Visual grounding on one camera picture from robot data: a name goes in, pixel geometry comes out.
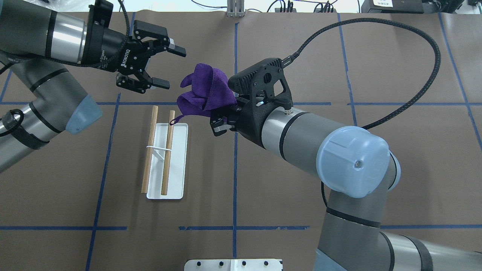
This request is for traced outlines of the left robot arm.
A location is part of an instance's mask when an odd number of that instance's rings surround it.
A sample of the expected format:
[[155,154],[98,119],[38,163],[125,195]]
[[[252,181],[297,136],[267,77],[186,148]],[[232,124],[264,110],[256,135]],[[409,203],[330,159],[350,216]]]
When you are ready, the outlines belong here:
[[1,171],[46,146],[63,131],[77,134],[103,115],[67,65],[116,73],[115,84],[144,94],[170,83],[146,72],[160,52],[181,57],[167,29],[125,15],[124,33],[110,29],[113,3],[97,0],[88,21],[24,0],[1,1],[1,71],[11,70],[35,99],[1,115]]

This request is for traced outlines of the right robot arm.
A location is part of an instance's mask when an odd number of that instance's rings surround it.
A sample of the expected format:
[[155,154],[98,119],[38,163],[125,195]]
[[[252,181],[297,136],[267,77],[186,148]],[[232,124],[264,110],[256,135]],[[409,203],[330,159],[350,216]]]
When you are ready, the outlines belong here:
[[238,98],[212,111],[215,135],[239,132],[329,187],[315,271],[480,271],[481,254],[380,229],[401,166],[384,139],[293,107]]

